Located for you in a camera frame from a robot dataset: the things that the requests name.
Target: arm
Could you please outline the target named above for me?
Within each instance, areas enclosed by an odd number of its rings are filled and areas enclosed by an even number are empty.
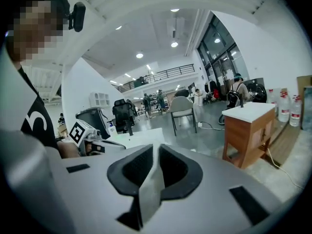
[[[61,158],[76,158],[80,157],[77,146],[72,142],[59,141],[58,152]]]
[[[249,101],[251,98],[250,98],[248,89],[247,89],[247,87],[246,87],[245,84],[242,84],[242,86],[243,86],[243,96],[244,96],[244,100],[245,100],[245,101]]]

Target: wooden cabinet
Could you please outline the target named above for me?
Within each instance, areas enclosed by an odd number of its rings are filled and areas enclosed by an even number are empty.
[[[233,112],[223,111],[225,122],[225,143],[223,159],[239,168],[246,168],[265,156],[274,130],[275,111],[269,104],[246,104],[246,108],[235,108]],[[230,157],[228,146],[238,152]]]

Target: white shelf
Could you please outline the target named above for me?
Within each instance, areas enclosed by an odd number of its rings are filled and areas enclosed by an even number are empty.
[[[104,93],[92,92],[89,96],[90,107],[110,107],[109,95]]]

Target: white chair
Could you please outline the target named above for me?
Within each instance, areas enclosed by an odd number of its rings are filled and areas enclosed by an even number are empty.
[[[172,100],[171,107],[170,107],[170,114],[171,114],[172,124],[173,124],[174,131],[175,131],[175,136],[176,136],[175,118],[189,116],[189,115],[193,116],[193,125],[195,127],[195,133],[197,133],[196,121],[195,121],[194,110],[193,110],[193,103],[191,103],[186,97],[178,96]]]

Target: ceiling light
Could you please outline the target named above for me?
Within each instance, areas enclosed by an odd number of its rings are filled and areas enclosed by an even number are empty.
[[[171,47],[173,47],[173,48],[175,48],[175,47],[177,47],[178,46],[178,43],[175,41],[175,42],[173,42],[173,43],[171,43]]]

